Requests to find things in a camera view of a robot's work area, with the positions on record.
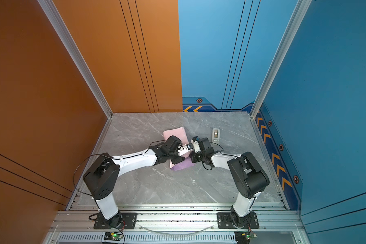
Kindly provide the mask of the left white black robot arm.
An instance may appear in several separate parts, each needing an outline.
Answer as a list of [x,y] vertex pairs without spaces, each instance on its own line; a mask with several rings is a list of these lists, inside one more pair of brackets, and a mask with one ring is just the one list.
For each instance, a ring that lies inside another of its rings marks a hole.
[[152,142],[147,149],[133,154],[100,154],[83,175],[83,181],[100,211],[96,221],[104,221],[107,228],[123,228],[124,217],[113,196],[117,179],[125,173],[169,160],[175,164],[181,163],[191,149],[176,136],[170,136],[166,140]]

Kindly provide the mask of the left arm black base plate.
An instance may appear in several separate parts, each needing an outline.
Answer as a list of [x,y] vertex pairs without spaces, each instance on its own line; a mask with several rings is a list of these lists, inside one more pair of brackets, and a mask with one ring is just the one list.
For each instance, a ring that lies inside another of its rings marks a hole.
[[132,230],[135,228],[136,222],[136,212],[119,212],[109,220],[105,219],[102,213],[99,212],[94,219],[94,229]]

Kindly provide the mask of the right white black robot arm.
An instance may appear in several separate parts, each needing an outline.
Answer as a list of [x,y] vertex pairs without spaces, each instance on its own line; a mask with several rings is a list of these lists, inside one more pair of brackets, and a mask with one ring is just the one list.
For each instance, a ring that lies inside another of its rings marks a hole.
[[223,168],[230,171],[239,192],[230,209],[229,221],[232,226],[237,229],[258,229],[259,222],[253,205],[270,180],[255,156],[251,152],[232,155],[214,150],[208,138],[194,137],[190,144],[193,163],[209,166],[208,170]]

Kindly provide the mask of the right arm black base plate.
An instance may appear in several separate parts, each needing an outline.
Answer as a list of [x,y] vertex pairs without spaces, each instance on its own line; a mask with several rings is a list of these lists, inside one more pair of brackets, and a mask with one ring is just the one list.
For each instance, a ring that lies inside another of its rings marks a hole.
[[259,221],[255,212],[250,212],[244,217],[239,217],[231,212],[217,213],[219,229],[259,229]]

